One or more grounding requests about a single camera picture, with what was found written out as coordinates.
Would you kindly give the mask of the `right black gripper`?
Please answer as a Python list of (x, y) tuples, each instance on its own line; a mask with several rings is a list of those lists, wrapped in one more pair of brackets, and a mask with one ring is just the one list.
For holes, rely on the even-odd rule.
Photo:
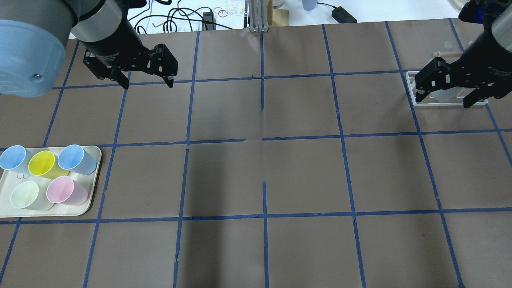
[(439, 90), (470, 88), (472, 92), (463, 98), (468, 109), (481, 100), (502, 99), (511, 93), (511, 39), (507, 36), (511, 33), (489, 28), (454, 63), (434, 57), (414, 77), (415, 100), (422, 102)]

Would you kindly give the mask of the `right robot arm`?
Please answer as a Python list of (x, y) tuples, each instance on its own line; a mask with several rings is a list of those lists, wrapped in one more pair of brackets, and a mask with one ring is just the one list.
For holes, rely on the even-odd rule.
[(482, 24), (484, 31), (455, 62), (434, 57), (415, 75), (415, 100), (453, 88), (472, 89), (462, 100), (469, 108), (490, 97), (501, 99), (511, 92), (511, 2), (471, 0), (458, 16), (463, 22)]

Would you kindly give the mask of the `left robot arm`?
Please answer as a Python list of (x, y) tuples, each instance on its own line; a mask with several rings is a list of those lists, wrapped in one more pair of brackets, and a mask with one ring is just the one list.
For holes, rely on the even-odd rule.
[(83, 62), (99, 80), (129, 88), (125, 72), (161, 77), (173, 87), (178, 61), (164, 44), (145, 47), (128, 20), (146, 0), (2, 0), (0, 90), (19, 97), (48, 93), (73, 34), (86, 48)]

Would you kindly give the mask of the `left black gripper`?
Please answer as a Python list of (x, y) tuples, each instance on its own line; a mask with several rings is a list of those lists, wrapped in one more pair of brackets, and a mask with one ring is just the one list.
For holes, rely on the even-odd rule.
[(178, 61), (165, 44), (152, 49), (143, 46), (130, 22), (123, 18), (116, 30), (107, 38), (96, 42), (83, 42), (86, 52), (84, 64), (99, 79), (111, 79), (124, 90), (129, 89), (129, 80), (122, 69), (142, 71), (157, 75), (169, 88), (174, 87), (178, 74)]

